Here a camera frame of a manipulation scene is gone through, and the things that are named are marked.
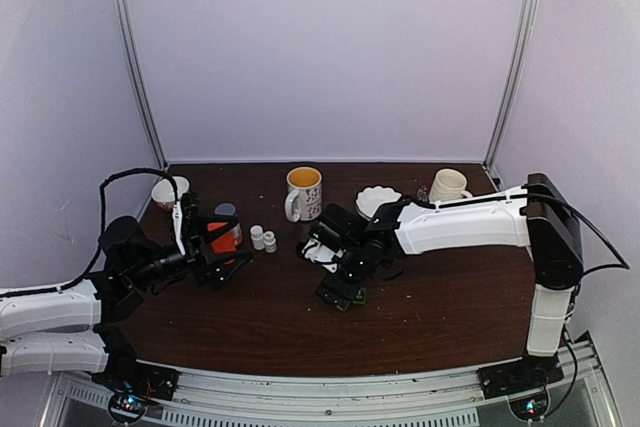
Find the green weekly pill organizer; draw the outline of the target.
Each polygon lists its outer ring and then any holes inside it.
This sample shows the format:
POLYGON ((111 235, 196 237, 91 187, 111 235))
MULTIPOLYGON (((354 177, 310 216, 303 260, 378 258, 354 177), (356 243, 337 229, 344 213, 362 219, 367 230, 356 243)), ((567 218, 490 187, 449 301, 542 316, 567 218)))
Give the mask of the green weekly pill organizer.
POLYGON ((367 299, 367 290, 365 287, 362 287, 357 291, 354 299, 351 301, 351 304, 356 306, 364 306, 367 303, 367 299))

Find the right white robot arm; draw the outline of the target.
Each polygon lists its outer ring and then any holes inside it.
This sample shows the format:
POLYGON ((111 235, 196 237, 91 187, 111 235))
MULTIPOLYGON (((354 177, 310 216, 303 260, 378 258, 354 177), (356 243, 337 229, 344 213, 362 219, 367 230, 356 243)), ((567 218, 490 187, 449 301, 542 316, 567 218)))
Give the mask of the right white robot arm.
POLYGON ((513 366, 519 387, 535 387, 551 371, 569 305, 584 273, 580 221, 544 174, 521 187, 435 203, 409 196, 379 201, 354 215, 332 203, 298 246, 299 256, 326 269, 317 295, 338 310, 354 303, 365 280, 385 262, 430 251, 511 246, 531 252, 535 287, 526 356, 513 366))

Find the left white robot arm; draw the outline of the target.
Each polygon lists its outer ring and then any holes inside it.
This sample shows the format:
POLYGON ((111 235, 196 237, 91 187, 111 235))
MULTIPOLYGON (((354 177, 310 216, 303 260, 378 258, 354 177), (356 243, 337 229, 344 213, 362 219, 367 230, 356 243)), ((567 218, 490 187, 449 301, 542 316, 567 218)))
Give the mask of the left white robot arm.
POLYGON ((166 287, 193 277, 222 288, 252 258, 216 253, 212 244, 238 223, 234 216, 187 215, 172 244, 160 245, 131 216, 113 220, 98 239, 101 270, 73 281, 1 292, 1 373, 84 371, 108 386, 137 389, 150 379, 117 323, 166 287))

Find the orange pill bottle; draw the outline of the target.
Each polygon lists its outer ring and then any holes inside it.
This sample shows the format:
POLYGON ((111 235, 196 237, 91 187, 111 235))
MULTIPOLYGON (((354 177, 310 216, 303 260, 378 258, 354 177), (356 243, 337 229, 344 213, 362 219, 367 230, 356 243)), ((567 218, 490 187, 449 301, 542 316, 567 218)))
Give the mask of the orange pill bottle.
POLYGON ((238 252, 231 235, 231 229, 235 225, 224 231, 228 225, 228 222, 210 222, 207 224, 207 231, 216 236, 216 238, 211 242, 211 249, 213 252, 211 255, 212 260, 220 260, 224 255, 233 255, 238 252))

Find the shorter small white bottle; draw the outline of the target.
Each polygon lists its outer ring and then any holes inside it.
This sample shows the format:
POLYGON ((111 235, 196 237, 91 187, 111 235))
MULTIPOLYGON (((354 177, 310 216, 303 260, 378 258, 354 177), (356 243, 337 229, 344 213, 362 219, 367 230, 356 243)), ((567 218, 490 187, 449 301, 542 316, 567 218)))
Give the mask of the shorter small white bottle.
POLYGON ((275 253, 277 251, 277 239, 273 231, 265 231, 263 234, 264 250, 267 253, 275 253))

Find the small white bowl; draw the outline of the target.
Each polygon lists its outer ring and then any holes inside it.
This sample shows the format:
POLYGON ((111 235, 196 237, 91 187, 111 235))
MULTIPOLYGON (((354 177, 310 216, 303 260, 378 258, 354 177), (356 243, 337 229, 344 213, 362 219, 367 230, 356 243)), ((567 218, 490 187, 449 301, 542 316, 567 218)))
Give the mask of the small white bowl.
MULTIPOLYGON (((189 191, 190 182, 187 178, 181 176, 175 176, 173 178, 176 187, 178 199, 189 191)), ((174 189, 171 182, 168 179, 159 181, 152 189, 152 200, 158 207, 165 211, 172 211, 175 205, 174 189)))

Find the white mug yellow inside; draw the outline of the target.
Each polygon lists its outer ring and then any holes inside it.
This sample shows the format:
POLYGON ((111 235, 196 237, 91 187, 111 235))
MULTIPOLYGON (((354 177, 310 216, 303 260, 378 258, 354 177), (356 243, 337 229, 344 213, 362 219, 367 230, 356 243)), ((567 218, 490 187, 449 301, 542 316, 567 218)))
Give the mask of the white mug yellow inside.
POLYGON ((322 211, 322 174, 313 167, 297 167, 286 176, 284 213, 289 222, 310 222, 322 211))

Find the white scalloped dish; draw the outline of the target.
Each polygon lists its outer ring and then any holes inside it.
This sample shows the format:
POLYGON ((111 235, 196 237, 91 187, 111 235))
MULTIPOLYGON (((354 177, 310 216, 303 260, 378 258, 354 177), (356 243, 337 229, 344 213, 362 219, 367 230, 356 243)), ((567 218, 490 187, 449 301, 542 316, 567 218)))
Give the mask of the white scalloped dish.
POLYGON ((381 205, 396 202, 401 196, 400 192, 391 187, 366 187, 356 195, 356 211, 361 217, 371 219, 381 205))

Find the cream ribbed mug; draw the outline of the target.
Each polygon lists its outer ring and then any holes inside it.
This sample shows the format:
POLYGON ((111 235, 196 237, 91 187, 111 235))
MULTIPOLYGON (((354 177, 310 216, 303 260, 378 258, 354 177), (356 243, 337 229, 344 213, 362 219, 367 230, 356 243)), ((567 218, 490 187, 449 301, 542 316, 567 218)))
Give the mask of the cream ribbed mug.
POLYGON ((444 168, 436 172, 428 199, 431 203, 471 198, 467 178, 457 170, 444 168))

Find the aluminium front rail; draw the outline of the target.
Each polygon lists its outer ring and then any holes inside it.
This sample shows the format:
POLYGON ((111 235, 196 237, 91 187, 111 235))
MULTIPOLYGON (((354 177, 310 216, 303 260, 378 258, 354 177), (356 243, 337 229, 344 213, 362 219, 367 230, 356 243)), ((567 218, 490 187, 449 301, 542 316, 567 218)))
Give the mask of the aluminium front rail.
POLYGON ((618 426, 621 418, 589 339, 559 352, 564 377, 489 398, 478 367, 364 377, 275 377, 180 370, 174 396, 139 426, 527 426, 524 408, 548 398, 543 426, 618 426))

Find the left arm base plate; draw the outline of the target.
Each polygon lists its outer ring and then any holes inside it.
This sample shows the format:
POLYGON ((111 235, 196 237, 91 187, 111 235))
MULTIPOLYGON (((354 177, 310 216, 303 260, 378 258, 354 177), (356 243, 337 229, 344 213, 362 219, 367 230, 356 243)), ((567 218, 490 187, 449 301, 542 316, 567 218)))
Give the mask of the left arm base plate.
POLYGON ((171 401, 178 385, 179 372, 149 364, 136 364, 132 370, 124 373, 93 373, 91 380, 114 393, 130 394, 142 399, 171 401))

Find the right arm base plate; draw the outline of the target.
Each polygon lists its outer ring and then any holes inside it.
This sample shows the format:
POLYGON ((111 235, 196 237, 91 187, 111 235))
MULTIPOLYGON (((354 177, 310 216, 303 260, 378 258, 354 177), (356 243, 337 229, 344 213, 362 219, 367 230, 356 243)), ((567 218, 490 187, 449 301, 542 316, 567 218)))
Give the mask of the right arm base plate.
POLYGON ((564 379, 563 369, 559 365, 531 364, 523 359, 484 367, 477 374, 486 400, 541 389, 564 379))

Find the left aluminium frame post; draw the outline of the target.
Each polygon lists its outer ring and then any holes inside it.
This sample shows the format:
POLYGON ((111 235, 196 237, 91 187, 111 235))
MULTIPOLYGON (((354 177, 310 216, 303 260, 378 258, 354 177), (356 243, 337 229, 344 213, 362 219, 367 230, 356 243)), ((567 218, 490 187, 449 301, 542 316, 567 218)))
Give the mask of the left aluminium frame post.
POLYGON ((150 143, 155 162, 166 170, 169 163, 161 145, 159 132, 153 117, 149 97, 143 77, 141 63, 134 38, 134 30, 129 11, 128 0, 114 0, 120 35, 125 52, 126 66, 133 88, 136 105, 141 116, 146 137, 150 143))

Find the aluminium frame post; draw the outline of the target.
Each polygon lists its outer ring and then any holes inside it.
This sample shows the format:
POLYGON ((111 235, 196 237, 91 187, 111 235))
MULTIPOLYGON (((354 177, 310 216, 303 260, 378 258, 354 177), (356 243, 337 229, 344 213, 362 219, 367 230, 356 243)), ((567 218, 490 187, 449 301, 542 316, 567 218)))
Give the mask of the aluminium frame post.
POLYGON ((527 48, 535 23, 538 3, 539 0, 521 0, 521 9, 511 60, 507 69, 507 76, 500 98, 496 121, 483 162, 485 170, 489 172, 491 176, 497 176, 497 159, 515 104, 524 69, 527 48))
POLYGON ((134 30, 129 11, 128 0, 114 0, 120 35, 125 52, 126 66, 133 88, 136 105, 141 116, 146 137, 150 143, 155 162, 166 170, 169 163, 161 145, 159 132, 153 117, 149 97, 143 77, 141 63, 134 38, 134 30))

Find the right aluminium frame post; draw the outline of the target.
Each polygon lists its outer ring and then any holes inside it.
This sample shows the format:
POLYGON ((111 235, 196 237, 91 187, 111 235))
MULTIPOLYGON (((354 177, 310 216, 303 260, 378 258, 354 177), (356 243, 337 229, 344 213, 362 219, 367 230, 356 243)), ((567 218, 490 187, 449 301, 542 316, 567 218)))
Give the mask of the right aluminium frame post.
POLYGON ((496 121, 483 162, 485 170, 489 172, 491 176, 497 176, 497 159, 515 104, 524 69, 527 48, 535 23, 538 3, 539 0, 521 0, 521 9, 511 60, 507 69, 507 76, 500 98, 496 121))

